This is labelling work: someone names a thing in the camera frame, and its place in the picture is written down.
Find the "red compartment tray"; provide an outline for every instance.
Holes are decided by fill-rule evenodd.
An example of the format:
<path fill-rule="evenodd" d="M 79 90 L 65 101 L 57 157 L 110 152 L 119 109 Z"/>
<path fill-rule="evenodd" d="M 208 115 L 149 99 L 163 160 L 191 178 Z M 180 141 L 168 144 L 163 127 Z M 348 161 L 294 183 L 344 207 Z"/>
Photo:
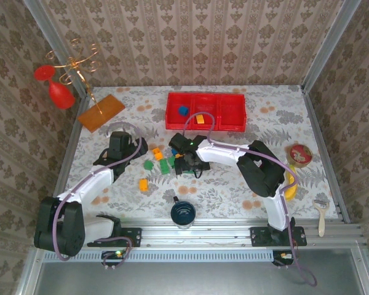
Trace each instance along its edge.
<path fill-rule="evenodd" d="M 189 114 L 182 116 L 179 108 L 186 106 Z M 166 129 L 182 129 L 190 115 L 196 112 L 209 112 L 216 120 L 216 131 L 238 131 L 246 129 L 246 107 L 243 94 L 170 92 L 165 110 Z M 204 115 L 204 124 L 193 118 L 187 130 L 209 130 L 212 119 Z"/>

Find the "table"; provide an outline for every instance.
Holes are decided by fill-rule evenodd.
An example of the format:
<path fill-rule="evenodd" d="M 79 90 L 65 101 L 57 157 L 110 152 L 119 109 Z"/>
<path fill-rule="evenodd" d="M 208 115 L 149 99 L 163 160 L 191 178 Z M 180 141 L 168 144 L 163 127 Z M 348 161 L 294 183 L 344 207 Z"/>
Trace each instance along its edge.
<path fill-rule="evenodd" d="M 168 143 L 176 131 L 165 129 L 169 92 L 243 93 L 247 108 L 246 131 L 212 132 L 212 138 L 232 144 L 261 140 L 283 162 L 287 162 L 287 147 L 293 143 L 305 144 L 314 155 L 313 161 L 306 168 L 297 169 L 300 184 L 295 199 L 288 202 L 288 209 L 297 219 L 318 219 L 319 212 L 312 205 L 312 200 L 317 198 L 330 201 L 326 218 L 339 218 L 299 85 L 97 87 L 94 89 L 97 100 L 112 94 L 126 109 L 94 133 L 82 129 L 67 188 L 84 177 L 101 151 L 108 147 L 109 134 L 119 121 L 139 127 L 149 150 L 159 147 L 164 157 L 170 157 Z M 131 128 L 125 127 L 125 130 L 134 135 Z M 206 132 L 188 131 L 186 137 L 193 138 L 197 134 Z M 152 171 L 143 168 L 145 160 L 153 161 Z M 148 192 L 140 192 L 141 178 L 148 179 Z M 174 195 L 195 206 L 197 219 L 267 218 L 262 198 L 252 193 L 235 168 L 211 163 L 211 170 L 205 171 L 200 179 L 190 174 L 177 176 L 174 170 L 169 175 L 161 175 L 151 151 L 132 160 L 113 185 L 83 208 L 86 216 L 109 214 L 120 218 L 167 219 Z"/>

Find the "metal bracket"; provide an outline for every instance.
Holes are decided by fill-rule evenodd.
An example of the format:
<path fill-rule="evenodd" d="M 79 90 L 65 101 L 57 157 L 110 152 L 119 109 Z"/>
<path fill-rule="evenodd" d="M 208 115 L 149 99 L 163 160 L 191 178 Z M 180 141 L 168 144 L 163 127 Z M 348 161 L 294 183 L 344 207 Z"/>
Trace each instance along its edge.
<path fill-rule="evenodd" d="M 252 247 L 269 247 L 269 246 L 290 246 L 288 232 L 282 232 L 280 242 L 276 242 L 272 238 L 273 233 L 269 227 L 251 227 L 250 238 L 252 239 Z M 292 238 L 296 242 L 296 246 L 306 246 L 305 231 L 301 226 L 295 226 L 292 230 Z"/>
<path fill-rule="evenodd" d="M 273 264 L 277 267 L 290 266 L 294 262 L 291 251 L 275 250 L 273 251 Z"/>
<path fill-rule="evenodd" d="M 121 228 L 120 233 L 116 233 L 115 236 L 117 237 L 127 237 L 131 239 L 133 242 L 133 248 L 141 246 L 142 240 L 142 228 L 140 227 L 126 227 Z M 87 244 L 88 247 L 98 247 L 98 248 L 122 248 L 127 247 L 127 242 L 125 240 L 116 240 L 110 242 L 91 242 Z"/>

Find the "green cube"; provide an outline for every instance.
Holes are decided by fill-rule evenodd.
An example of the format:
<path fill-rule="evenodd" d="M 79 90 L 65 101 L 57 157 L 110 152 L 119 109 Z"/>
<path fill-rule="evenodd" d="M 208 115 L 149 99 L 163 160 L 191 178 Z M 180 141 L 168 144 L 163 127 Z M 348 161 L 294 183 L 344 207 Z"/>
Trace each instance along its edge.
<path fill-rule="evenodd" d="M 168 166 L 167 159 L 161 159 L 160 161 L 161 174 L 166 175 L 170 173 L 170 167 Z"/>
<path fill-rule="evenodd" d="M 175 156 L 168 158 L 168 163 L 170 164 L 171 168 L 175 168 Z"/>
<path fill-rule="evenodd" d="M 143 168 L 145 168 L 146 170 L 151 171 L 153 169 L 153 163 L 152 161 L 146 160 L 145 163 L 143 164 Z"/>

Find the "blue mug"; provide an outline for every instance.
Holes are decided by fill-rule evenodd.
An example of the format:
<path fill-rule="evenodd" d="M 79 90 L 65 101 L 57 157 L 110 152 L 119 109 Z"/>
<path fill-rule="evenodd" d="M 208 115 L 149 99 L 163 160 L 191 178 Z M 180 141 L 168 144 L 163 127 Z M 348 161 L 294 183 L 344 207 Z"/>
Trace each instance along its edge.
<path fill-rule="evenodd" d="M 178 197 L 173 198 L 175 204 L 171 209 L 172 221 L 180 229 L 188 229 L 196 218 L 195 207 L 187 201 L 179 201 Z"/>

